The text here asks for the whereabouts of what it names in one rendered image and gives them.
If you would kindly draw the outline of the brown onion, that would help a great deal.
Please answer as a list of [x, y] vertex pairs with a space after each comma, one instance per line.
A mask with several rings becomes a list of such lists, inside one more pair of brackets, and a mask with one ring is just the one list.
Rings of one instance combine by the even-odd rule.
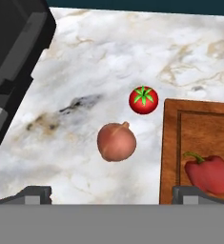
[[128, 122], [109, 123], [97, 135], [97, 147], [103, 159], [119, 162], [129, 158], [135, 151], [136, 138]]

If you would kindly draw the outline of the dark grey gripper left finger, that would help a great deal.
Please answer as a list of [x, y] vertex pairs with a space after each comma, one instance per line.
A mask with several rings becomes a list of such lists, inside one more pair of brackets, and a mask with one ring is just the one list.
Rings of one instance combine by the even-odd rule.
[[0, 199], [0, 204], [50, 205], [51, 186], [28, 186], [16, 195]]

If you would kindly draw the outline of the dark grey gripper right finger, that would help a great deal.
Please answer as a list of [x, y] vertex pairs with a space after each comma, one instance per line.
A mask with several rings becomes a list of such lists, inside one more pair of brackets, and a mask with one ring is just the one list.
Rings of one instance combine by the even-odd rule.
[[197, 187], [174, 186], [172, 203], [176, 205], [224, 204], [224, 199], [209, 196]]

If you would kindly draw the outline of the brown wooden cutting board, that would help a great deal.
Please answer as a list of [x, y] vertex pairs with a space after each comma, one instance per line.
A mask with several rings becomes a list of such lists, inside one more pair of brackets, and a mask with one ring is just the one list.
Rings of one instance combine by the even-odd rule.
[[173, 187], [191, 184], [184, 166], [190, 157], [218, 155], [224, 159], [224, 103], [166, 99], [162, 133], [161, 204], [170, 204]]

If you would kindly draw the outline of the red tomato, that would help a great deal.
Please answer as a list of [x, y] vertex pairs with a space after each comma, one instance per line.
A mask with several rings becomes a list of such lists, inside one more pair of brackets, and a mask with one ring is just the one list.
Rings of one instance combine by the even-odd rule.
[[138, 114], [149, 114], [158, 106], [158, 94], [151, 87], [137, 87], [130, 94], [129, 105]]

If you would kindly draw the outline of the red bell pepper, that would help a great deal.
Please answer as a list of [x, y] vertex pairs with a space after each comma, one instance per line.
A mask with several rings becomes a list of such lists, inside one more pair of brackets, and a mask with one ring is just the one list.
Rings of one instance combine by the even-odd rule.
[[184, 169], [194, 186], [203, 192], [224, 193], [224, 160], [220, 156], [202, 157], [195, 152], [185, 152], [184, 156], [193, 157]]

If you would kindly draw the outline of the black appliance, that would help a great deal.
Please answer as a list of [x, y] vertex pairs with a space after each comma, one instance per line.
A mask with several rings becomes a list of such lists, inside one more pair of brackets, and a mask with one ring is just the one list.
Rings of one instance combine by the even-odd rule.
[[0, 145], [55, 29], [46, 0], [0, 0]]

